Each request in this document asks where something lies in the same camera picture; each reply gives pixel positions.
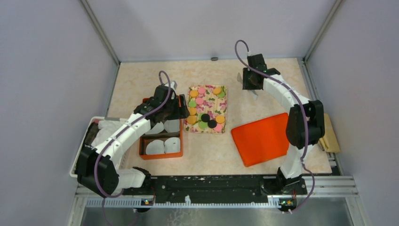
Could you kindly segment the white cloth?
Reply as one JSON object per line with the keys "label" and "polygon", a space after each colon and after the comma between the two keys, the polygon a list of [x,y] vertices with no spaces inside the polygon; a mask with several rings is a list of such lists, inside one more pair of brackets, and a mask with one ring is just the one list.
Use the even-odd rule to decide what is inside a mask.
{"label": "white cloth", "polygon": [[124,121],[109,121],[109,120],[99,121],[98,123],[99,131],[90,145],[97,146],[101,144],[124,124],[125,124]]}

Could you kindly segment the orange cookie box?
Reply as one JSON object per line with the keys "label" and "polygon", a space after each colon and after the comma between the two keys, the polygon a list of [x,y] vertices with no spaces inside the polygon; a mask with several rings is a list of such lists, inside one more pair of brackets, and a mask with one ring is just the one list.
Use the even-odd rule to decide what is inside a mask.
{"label": "orange cookie box", "polygon": [[183,149],[183,121],[163,120],[139,139],[138,154],[143,160],[180,158]]}

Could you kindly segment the floral tray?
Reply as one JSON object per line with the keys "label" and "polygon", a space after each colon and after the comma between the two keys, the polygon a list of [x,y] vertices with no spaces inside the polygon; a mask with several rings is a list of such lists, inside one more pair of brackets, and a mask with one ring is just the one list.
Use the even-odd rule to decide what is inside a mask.
{"label": "floral tray", "polygon": [[[198,97],[202,97],[204,99],[203,105],[197,105],[197,122],[194,125],[190,125],[187,123],[187,118],[184,119],[183,130],[191,133],[208,133],[208,134],[223,134],[226,131],[226,123],[227,123],[227,94],[228,89],[224,85],[205,85],[205,84],[196,84],[191,85],[188,89],[188,97],[187,97],[187,106],[190,100],[195,100],[196,98],[190,97],[189,93],[191,90],[198,90],[199,87],[204,87],[206,89],[206,93],[204,95],[198,95]],[[213,90],[216,87],[221,87],[222,91],[225,92],[224,98],[218,98],[213,94]],[[204,113],[209,114],[210,120],[215,120],[216,116],[223,115],[225,117],[225,122],[221,124],[223,126],[223,130],[220,133],[216,133],[211,128],[200,129],[198,123],[201,121],[200,116]]]}

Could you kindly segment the metal tongs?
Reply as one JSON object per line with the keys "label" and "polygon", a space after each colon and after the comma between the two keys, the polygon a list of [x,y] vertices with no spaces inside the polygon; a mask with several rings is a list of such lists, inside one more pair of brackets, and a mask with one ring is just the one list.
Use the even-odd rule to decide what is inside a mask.
{"label": "metal tongs", "polygon": [[[243,76],[242,76],[240,73],[237,74],[237,81],[238,81],[239,83],[241,83],[242,86],[244,86]],[[258,99],[258,94],[256,93],[255,90],[249,90],[249,89],[247,89],[247,93],[249,93],[249,94],[251,95],[251,97],[252,97],[254,100],[257,100],[257,99]]]}

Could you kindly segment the orange cookie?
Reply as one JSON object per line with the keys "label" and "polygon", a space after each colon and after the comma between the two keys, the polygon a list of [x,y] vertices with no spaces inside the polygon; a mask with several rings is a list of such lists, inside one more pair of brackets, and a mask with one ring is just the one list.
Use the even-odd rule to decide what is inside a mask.
{"label": "orange cookie", "polygon": [[190,125],[194,125],[197,122],[197,116],[196,115],[190,115],[187,118],[187,123]]}
{"label": "orange cookie", "polygon": [[216,87],[213,90],[213,94],[214,95],[219,95],[222,92],[222,88],[221,87]]}
{"label": "orange cookie", "polygon": [[196,98],[199,95],[199,92],[197,90],[191,90],[189,95],[192,98]]}
{"label": "orange cookie", "polygon": [[225,117],[223,115],[218,115],[218,116],[216,116],[215,121],[218,124],[223,124],[225,122]]}

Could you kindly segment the green cookie bottom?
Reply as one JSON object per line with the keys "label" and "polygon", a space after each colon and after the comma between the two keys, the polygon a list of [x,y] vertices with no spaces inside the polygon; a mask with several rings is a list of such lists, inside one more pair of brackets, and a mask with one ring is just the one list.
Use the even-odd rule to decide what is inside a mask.
{"label": "green cookie bottom", "polygon": [[208,128],[208,123],[204,122],[204,121],[200,121],[198,123],[198,126],[199,126],[200,129],[206,129],[206,128]]}

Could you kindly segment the pink cookie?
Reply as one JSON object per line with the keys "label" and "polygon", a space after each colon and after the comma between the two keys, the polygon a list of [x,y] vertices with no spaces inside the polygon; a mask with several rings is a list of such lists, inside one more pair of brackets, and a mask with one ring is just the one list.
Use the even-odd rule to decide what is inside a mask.
{"label": "pink cookie", "polygon": [[204,99],[202,97],[198,97],[195,99],[197,105],[203,105]]}
{"label": "pink cookie", "polygon": [[223,130],[223,126],[221,125],[221,124],[217,124],[214,128],[213,128],[213,130],[216,132],[216,133],[220,133],[220,132],[222,132],[222,130]]}
{"label": "pink cookie", "polygon": [[206,89],[204,87],[199,87],[198,88],[198,94],[199,95],[204,95],[206,93]]}

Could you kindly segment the green cookie left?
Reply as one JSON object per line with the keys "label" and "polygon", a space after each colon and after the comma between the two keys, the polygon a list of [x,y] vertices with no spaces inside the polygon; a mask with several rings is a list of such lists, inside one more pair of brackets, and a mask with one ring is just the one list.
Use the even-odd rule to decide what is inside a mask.
{"label": "green cookie left", "polygon": [[197,103],[196,103],[195,100],[190,100],[189,103],[188,103],[188,106],[190,108],[195,108],[197,106]]}

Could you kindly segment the pink cookie bottom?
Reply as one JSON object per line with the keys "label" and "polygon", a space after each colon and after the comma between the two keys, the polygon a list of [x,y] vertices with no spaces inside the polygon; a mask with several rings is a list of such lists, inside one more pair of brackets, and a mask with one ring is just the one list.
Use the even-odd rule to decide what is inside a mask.
{"label": "pink cookie bottom", "polygon": [[221,125],[221,124],[217,124],[214,128],[213,128],[213,130],[216,132],[216,133],[220,133],[220,132],[222,132],[222,130],[223,130],[223,126]]}

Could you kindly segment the orange cookie top right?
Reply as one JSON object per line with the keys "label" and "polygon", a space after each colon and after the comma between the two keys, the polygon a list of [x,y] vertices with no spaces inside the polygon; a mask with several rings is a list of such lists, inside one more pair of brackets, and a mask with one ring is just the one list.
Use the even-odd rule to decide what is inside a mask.
{"label": "orange cookie top right", "polygon": [[222,92],[222,88],[221,87],[216,87],[213,90],[213,94],[214,95],[219,95]]}

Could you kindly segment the orange cookie mid left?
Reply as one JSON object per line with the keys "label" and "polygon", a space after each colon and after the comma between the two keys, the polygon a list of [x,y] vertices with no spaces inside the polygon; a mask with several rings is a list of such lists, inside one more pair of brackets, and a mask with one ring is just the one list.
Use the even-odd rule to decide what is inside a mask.
{"label": "orange cookie mid left", "polygon": [[190,115],[197,115],[197,108],[190,107],[189,108],[189,113],[190,113]]}

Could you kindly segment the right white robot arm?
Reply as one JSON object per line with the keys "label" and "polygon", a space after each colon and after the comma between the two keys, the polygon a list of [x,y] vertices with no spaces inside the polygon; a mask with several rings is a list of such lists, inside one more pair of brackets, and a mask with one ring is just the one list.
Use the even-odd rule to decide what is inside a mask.
{"label": "right white robot arm", "polygon": [[299,94],[277,69],[267,67],[262,54],[247,54],[243,89],[267,91],[288,113],[286,137],[289,148],[276,176],[277,190],[288,194],[302,179],[308,152],[325,134],[323,104]]}

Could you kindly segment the orange cookie top left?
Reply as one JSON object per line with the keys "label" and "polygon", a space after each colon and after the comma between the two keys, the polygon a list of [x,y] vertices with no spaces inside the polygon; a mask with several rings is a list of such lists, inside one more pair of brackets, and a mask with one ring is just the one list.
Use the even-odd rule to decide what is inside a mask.
{"label": "orange cookie top left", "polygon": [[189,95],[192,98],[196,98],[199,95],[199,92],[197,90],[191,90]]}

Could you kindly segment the green cookie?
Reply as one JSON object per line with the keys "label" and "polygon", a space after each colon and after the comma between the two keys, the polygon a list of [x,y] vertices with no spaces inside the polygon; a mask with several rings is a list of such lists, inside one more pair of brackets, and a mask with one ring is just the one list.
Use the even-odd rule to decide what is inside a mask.
{"label": "green cookie", "polygon": [[199,126],[200,129],[206,129],[206,128],[208,128],[208,123],[204,122],[204,121],[200,121],[198,123],[198,126]]}
{"label": "green cookie", "polygon": [[218,98],[224,98],[225,97],[225,92],[221,91],[219,94],[216,95]]}
{"label": "green cookie", "polygon": [[189,103],[188,103],[188,106],[190,108],[195,108],[197,106],[197,103],[196,103],[195,100],[190,100]]}

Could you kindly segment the orange box lid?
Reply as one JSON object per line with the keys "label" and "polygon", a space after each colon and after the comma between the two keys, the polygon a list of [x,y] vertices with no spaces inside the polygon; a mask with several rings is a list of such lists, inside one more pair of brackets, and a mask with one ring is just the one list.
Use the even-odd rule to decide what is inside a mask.
{"label": "orange box lid", "polygon": [[231,130],[232,139],[245,167],[273,160],[287,154],[288,114],[281,113],[250,122]]}

